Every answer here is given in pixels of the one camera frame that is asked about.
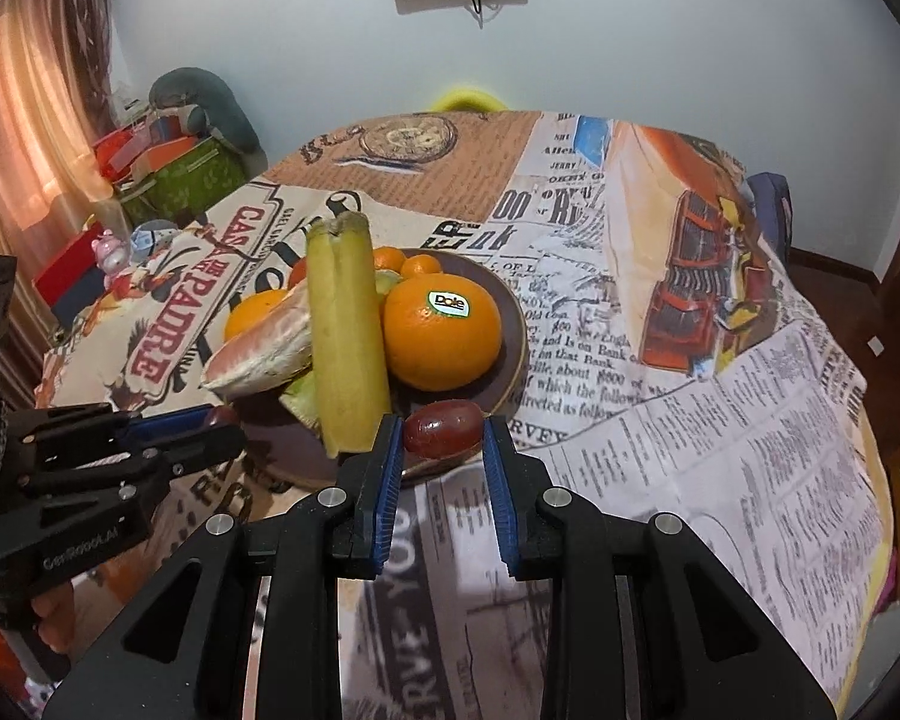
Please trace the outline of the red grape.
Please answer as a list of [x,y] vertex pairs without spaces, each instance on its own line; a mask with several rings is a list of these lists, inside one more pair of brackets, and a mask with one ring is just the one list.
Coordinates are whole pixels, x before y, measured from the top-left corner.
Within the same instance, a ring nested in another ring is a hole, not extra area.
[[232,406],[211,406],[203,419],[203,426],[240,426],[240,416]]
[[404,450],[416,458],[450,460],[472,454],[482,442],[484,413],[468,400],[442,400],[419,408],[404,422]]

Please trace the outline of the dark purple plate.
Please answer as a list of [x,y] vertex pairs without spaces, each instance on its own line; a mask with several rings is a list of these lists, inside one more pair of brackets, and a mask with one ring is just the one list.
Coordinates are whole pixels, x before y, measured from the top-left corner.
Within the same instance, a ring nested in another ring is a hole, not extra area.
[[[409,422],[411,449],[403,481],[418,483],[463,465],[478,455],[482,416],[515,413],[515,397],[525,383],[528,362],[526,322],[517,296],[491,270],[453,252],[436,252],[443,271],[478,283],[496,301],[502,319],[502,346],[493,366],[479,379],[447,392],[423,392],[401,380],[390,382],[395,413]],[[326,455],[320,434],[300,422],[279,401],[278,388],[239,398],[232,405],[247,436],[247,463],[255,472],[297,488],[333,483],[340,462]]]

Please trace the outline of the large orange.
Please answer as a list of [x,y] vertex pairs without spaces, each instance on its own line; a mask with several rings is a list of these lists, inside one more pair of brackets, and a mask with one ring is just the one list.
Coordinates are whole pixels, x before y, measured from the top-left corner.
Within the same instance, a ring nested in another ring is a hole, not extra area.
[[233,340],[256,327],[286,296],[285,289],[267,289],[239,302],[227,317],[224,340]]

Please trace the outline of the peeled pomelo segment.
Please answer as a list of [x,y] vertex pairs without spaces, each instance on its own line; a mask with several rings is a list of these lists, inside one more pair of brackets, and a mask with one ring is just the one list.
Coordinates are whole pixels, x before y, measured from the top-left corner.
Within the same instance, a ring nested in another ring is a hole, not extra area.
[[312,362],[307,285],[286,289],[256,327],[226,341],[206,362],[201,387],[235,400],[286,385]]

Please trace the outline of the pink toy figure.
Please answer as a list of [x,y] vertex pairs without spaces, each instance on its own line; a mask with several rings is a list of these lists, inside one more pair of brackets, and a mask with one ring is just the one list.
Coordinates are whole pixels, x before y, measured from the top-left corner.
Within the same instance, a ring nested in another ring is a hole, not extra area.
[[105,277],[116,275],[130,263],[130,249],[111,229],[103,229],[91,242],[92,254],[98,270]]

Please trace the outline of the red box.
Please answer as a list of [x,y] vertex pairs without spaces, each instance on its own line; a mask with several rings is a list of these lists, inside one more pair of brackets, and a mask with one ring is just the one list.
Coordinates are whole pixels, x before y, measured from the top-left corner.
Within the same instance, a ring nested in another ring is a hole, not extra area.
[[48,307],[53,307],[69,289],[97,265],[92,244],[102,236],[103,226],[91,224],[71,239],[34,279],[34,286]]

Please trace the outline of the long yellow sugarcane piece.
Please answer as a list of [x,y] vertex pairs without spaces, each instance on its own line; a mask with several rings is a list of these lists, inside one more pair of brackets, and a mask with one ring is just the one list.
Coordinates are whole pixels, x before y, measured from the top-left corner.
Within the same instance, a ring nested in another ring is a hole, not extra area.
[[346,211],[307,234],[307,283],[318,421],[331,458],[374,447],[390,411],[368,219]]

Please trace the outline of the red tomato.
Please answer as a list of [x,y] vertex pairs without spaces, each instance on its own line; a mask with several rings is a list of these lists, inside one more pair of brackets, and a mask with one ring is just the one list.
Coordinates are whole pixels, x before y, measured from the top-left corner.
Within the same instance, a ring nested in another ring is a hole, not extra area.
[[292,265],[289,278],[287,278],[287,288],[292,289],[307,276],[307,259],[299,259]]

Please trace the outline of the orange box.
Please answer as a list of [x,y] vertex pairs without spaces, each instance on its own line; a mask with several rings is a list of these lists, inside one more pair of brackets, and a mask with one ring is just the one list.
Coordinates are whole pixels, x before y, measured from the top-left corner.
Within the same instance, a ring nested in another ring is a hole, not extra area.
[[133,176],[135,181],[142,181],[144,177],[160,171],[162,167],[183,156],[187,151],[194,148],[198,142],[198,137],[187,135],[186,137],[170,140],[170,142],[149,146],[131,164],[131,176]]

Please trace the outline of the printed patchwork tablecloth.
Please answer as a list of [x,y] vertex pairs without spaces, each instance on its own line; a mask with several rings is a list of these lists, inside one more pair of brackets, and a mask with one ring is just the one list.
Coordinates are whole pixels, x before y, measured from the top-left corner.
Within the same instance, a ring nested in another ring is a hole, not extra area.
[[[458,255],[520,305],[515,444],[603,512],[672,511],[844,710],[888,574],[866,383],[798,293],[741,167],[689,135],[575,114],[409,114],[315,138],[116,278],[45,358],[38,405],[169,411],[307,231]],[[341,582],[344,718],[538,718],[548,582],[505,575],[479,460],[401,493],[390,562]]]

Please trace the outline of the small mandarin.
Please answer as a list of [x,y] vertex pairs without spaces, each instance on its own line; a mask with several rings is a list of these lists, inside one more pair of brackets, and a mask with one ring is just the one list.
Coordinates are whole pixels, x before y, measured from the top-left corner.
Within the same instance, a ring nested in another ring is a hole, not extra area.
[[442,271],[443,268],[434,255],[418,254],[404,259],[400,275],[403,280],[409,280],[409,278],[425,277],[425,275],[437,275]]
[[401,273],[404,262],[406,262],[406,255],[401,249],[396,247],[377,247],[374,250],[374,266],[377,270]]

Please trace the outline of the orange with Dole sticker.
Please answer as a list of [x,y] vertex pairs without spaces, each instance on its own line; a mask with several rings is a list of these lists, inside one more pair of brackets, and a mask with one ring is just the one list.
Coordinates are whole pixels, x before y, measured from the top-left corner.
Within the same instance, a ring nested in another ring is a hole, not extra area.
[[429,273],[400,281],[383,303],[388,371],[423,392],[448,392],[486,374],[502,348],[502,317],[470,278]]

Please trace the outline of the grey plush toy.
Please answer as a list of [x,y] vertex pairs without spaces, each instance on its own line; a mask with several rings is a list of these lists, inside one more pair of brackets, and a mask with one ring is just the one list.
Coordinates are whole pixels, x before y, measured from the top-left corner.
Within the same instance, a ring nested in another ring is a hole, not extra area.
[[235,94],[221,76],[199,67],[167,71],[152,83],[149,103],[154,109],[198,106],[206,124],[242,154],[260,151],[260,138]]

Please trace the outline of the pink curtain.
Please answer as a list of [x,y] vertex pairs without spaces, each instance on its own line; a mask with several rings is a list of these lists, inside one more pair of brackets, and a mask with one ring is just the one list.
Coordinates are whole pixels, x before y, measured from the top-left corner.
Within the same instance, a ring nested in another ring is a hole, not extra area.
[[64,0],[0,0],[0,254],[31,280],[112,186],[77,87]]

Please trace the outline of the yellow chair back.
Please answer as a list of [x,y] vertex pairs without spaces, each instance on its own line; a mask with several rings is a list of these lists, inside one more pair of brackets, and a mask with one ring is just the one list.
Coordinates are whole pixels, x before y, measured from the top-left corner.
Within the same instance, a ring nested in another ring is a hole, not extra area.
[[476,112],[476,114],[493,114],[504,112],[507,106],[496,96],[481,89],[457,86],[442,94],[430,105],[432,112]]

